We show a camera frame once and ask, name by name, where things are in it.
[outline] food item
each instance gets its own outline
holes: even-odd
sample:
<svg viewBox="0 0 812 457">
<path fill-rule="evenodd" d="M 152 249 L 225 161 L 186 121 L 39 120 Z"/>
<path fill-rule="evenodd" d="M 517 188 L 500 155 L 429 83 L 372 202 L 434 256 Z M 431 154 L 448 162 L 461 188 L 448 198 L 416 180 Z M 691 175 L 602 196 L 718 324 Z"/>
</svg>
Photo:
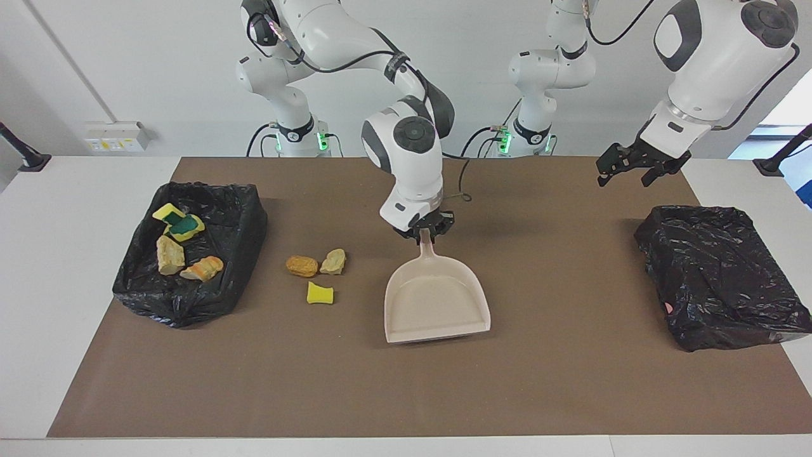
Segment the food item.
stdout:
<svg viewBox="0 0 812 457">
<path fill-rule="evenodd" d="M 340 275 L 347 262 L 347 253 L 343 249 L 336 249 L 327 254 L 327 258 L 322 263 L 321 272 L 326 275 Z"/>
<path fill-rule="evenodd" d="M 186 267 L 184 248 L 169 237 L 161 236 L 155 243 L 158 248 L 158 272 L 172 276 Z"/>
<path fill-rule="evenodd" d="M 217 276 L 224 267 L 222 260 L 209 256 L 180 272 L 181 277 L 206 282 Z"/>
<path fill-rule="evenodd" d="M 304 257 L 303 255 L 292 255 L 285 262 L 287 270 L 297 276 L 313 277 L 318 273 L 318 262 L 316 259 Z"/>
<path fill-rule="evenodd" d="M 313 282 L 308 281 L 307 283 L 307 302 L 311 305 L 314 303 L 323 303 L 325 305 L 333 304 L 333 298 L 335 294 L 332 288 L 327 289 L 326 287 L 321 287 L 315 285 Z"/>
<path fill-rule="evenodd" d="M 164 235 L 173 237 L 177 242 L 185 242 L 205 230 L 201 218 L 184 214 L 172 203 L 167 203 L 153 213 L 153 218 L 166 223 Z"/>
</svg>

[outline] brown table mat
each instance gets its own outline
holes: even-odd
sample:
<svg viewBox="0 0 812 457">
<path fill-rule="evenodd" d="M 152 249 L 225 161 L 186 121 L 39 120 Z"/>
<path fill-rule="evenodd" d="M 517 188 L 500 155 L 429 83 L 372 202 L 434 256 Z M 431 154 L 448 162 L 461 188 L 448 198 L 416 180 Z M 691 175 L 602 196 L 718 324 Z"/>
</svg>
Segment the brown table mat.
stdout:
<svg viewBox="0 0 812 457">
<path fill-rule="evenodd" d="M 448 191 L 460 163 L 446 161 Z M 50 437 L 403 437 L 812 433 L 781 346 L 683 352 L 633 232 L 697 204 L 683 176 L 595 183 L 594 159 L 472 163 L 440 255 L 478 275 L 488 333 L 389 346 L 383 293 L 418 249 L 379 218 L 392 178 L 366 159 L 183 159 L 175 181 L 255 183 L 268 238 L 234 314 L 187 330 L 114 302 Z M 308 305 L 289 255 L 343 247 Z"/>
</svg>

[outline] trash bag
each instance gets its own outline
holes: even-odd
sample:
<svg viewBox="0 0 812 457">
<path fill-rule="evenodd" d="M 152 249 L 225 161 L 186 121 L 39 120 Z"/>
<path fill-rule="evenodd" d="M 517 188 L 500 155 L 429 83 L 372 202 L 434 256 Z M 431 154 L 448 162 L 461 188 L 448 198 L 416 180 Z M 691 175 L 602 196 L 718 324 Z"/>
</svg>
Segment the trash bag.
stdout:
<svg viewBox="0 0 812 457">
<path fill-rule="evenodd" d="M 223 270 L 212 280 L 192 281 L 158 273 L 155 242 L 166 224 L 152 214 L 166 203 L 197 215 L 205 224 L 205 231 L 179 244 L 187 266 L 210 255 L 223 261 Z M 224 316 L 234 310 L 251 278 L 267 224 L 268 216 L 254 185 L 166 184 L 156 192 L 132 236 L 113 294 L 137 315 L 176 329 Z"/>
<path fill-rule="evenodd" d="M 812 333 L 809 310 L 743 211 L 656 207 L 634 237 L 683 349 L 740 349 Z"/>
</svg>

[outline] white table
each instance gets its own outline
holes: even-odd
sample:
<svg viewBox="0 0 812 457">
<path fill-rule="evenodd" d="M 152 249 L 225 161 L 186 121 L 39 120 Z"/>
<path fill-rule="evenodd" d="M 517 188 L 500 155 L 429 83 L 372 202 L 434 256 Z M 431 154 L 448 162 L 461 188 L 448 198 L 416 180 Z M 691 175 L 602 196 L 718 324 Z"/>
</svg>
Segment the white table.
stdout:
<svg viewBox="0 0 812 457">
<path fill-rule="evenodd" d="M 20 174 L 0 194 L 0 456 L 812 455 L 812 435 L 47 440 L 110 304 L 133 227 L 178 161 L 55 157 L 43 172 Z M 702 205 L 749 213 L 801 300 L 812 303 L 812 211 L 786 183 L 761 177 L 743 161 L 694 159 L 685 175 Z M 812 337 L 784 348 L 812 391 Z"/>
</svg>

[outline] beige dustpan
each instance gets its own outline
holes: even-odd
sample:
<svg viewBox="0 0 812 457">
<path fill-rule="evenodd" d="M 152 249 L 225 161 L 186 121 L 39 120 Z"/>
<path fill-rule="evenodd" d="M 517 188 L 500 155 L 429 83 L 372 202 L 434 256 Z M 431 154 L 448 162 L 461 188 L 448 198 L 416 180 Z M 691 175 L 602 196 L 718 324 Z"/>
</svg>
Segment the beige dustpan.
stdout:
<svg viewBox="0 0 812 457">
<path fill-rule="evenodd" d="M 436 255 L 423 230 L 420 257 L 389 279 L 383 326 L 390 343 L 459 337 L 490 330 L 490 312 L 477 276 L 459 260 Z"/>
</svg>

